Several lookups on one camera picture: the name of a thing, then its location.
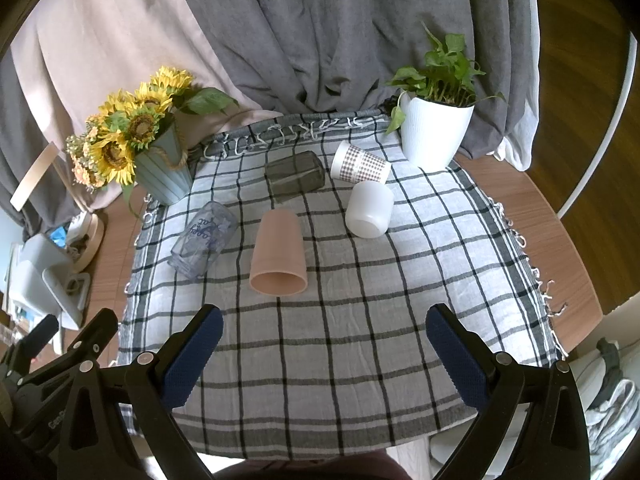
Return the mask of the clear plastic cup blue print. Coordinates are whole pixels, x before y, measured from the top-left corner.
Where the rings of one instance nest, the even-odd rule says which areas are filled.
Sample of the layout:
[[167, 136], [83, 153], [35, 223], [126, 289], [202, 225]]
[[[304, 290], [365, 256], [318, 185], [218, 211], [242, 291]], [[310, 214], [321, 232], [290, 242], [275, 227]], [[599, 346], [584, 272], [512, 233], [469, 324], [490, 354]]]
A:
[[211, 200], [180, 234], [171, 248], [168, 264], [190, 282], [204, 278], [231, 242], [238, 225], [238, 219], [226, 206]]

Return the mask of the pink plastic cup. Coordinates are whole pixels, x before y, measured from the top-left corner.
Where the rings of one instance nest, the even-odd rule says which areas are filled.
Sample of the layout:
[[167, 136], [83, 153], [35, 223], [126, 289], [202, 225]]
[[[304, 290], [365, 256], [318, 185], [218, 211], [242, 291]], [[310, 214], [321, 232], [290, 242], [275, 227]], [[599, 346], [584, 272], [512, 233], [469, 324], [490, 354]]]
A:
[[308, 286], [302, 229], [288, 209], [267, 211], [260, 220], [250, 264], [250, 287], [273, 297], [294, 296]]

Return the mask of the white frosted cup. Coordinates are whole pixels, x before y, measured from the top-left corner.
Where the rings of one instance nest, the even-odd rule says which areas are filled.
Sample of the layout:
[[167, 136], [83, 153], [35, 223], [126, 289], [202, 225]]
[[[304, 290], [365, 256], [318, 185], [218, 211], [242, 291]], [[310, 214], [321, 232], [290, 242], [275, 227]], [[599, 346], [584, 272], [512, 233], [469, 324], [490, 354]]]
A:
[[394, 194], [384, 183], [362, 181], [352, 188], [345, 223], [352, 234], [361, 238], [377, 238], [390, 226]]

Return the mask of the dark smoky glass cup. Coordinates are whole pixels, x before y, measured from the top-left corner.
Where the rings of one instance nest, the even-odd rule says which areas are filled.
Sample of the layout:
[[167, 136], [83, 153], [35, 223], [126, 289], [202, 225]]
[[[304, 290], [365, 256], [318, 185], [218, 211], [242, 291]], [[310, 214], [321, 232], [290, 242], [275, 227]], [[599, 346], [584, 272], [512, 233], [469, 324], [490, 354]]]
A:
[[284, 203], [322, 188], [326, 170], [314, 152], [306, 151], [270, 162], [265, 177], [274, 200]]

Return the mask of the white patterned paper cup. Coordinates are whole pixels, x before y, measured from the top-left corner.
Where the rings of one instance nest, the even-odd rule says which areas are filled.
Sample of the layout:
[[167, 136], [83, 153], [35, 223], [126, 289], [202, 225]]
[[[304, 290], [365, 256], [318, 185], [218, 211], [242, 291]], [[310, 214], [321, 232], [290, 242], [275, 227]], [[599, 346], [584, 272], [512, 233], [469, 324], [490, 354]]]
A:
[[342, 141], [337, 147], [330, 167], [332, 179], [350, 183], [372, 181], [385, 183], [392, 164], [354, 144]]

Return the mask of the round wooden tray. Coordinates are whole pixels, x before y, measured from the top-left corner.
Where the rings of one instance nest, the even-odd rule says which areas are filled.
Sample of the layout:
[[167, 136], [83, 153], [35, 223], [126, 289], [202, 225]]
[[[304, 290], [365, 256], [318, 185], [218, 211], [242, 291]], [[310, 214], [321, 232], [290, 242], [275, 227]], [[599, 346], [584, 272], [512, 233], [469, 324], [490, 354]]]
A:
[[73, 269], [79, 273], [94, 259], [102, 244], [105, 226], [97, 214], [84, 212], [75, 217], [67, 233], [67, 245], [77, 249]]

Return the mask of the light blue ribbed vase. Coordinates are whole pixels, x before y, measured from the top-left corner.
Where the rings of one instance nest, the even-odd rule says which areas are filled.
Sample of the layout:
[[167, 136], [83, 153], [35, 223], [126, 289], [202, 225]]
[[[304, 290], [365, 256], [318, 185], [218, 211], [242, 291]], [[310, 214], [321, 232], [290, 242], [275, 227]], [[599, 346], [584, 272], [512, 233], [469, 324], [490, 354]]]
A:
[[191, 191], [188, 150], [176, 124], [171, 124], [136, 156], [136, 181], [165, 206], [180, 202]]

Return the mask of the sunflower bouquet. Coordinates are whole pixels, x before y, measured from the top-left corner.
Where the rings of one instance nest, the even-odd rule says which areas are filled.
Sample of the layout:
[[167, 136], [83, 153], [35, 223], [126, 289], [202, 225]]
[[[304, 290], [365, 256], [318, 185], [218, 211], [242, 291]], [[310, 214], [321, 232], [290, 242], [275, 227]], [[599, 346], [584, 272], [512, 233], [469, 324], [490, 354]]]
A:
[[67, 137], [74, 180], [90, 192], [115, 182], [128, 198], [137, 184], [136, 156], [171, 124], [179, 130], [177, 114], [224, 114], [235, 104], [218, 88], [194, 84], [187, 70], [162, 66], [135, 92], [110, 93], [98, 112], [87, 117], [85, 131]]

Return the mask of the white plant pot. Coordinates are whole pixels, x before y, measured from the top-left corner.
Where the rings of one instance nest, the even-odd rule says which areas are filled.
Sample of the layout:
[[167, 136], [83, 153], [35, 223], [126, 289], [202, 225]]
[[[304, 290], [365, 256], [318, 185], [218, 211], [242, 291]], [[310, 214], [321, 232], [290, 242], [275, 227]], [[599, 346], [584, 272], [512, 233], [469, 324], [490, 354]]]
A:
[[474, 106], [455, 107], [404, 94], [400, 109], [402, 152], [408, 162], [431, 174], [444, 170], [454, 158], [469, 128]]

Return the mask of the green pothos plant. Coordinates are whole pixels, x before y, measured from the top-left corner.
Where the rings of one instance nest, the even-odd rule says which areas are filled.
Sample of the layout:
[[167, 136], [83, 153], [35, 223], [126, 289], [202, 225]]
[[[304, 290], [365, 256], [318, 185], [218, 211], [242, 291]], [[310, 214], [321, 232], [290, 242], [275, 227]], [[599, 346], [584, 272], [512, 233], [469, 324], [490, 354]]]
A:
[[432, 48], [424, 54], [423, 67], [399, 67], [387, 83], [401, 92], [390, 112], [386, 133], [398, 130], [407, 119], [408, 113], [401, 110], [400, 100], [409, 94], [426, 102], [455, 108], [474, 106], [489, 99], [506, 99], [501, 92], [481, 99], [477, 97], [474, 79], [484, 76], [485, 72], [475, 60], [466, 57], [463, 34], [446, 34], [444, 40], [440, 40], [424, 22], [422, 27]]

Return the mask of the beige blanket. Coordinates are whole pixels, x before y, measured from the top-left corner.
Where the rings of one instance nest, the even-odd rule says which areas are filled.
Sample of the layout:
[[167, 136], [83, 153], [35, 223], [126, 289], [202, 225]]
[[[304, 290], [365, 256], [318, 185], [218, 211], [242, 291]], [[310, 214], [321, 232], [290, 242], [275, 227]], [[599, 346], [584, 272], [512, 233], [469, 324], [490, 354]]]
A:
[[62, 145], [117, 89], [163, 65], [236, 99], [218, 116], [182, 116], [186, 146], [271, 117], [231, 79], [224, 37], [248, 32], [245, 0], [40, 0], [1, 64], [1, 182], [13, 188], [49, 144]]

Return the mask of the grey blanket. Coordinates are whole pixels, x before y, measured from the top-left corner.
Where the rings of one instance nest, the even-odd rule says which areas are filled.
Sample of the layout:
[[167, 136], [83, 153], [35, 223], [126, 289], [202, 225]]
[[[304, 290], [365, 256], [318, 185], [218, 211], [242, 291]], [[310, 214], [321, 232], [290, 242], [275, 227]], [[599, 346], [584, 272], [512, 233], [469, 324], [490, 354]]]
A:
[[[506, 98], [477, 105], [462, 152], [495, 154], [518, 170], [530, 166], [539, 117], [537, 0], [245, 2], [254, 12], [250, 29], [224, 37], [222, 57], [234, 84], [271, 117], [377, 106], [392, 93], [387, 83], [395, 70], [422, 60], [424, 22], [434, 35], [465, 36], [466, 52], [485, 72], [476, 84], [480, 99], [497, 92]], [[1, 182], [2, 208], [29, 235], [70, 220], [88, 203], [48, 171], [15, 209], [18, 183]]]

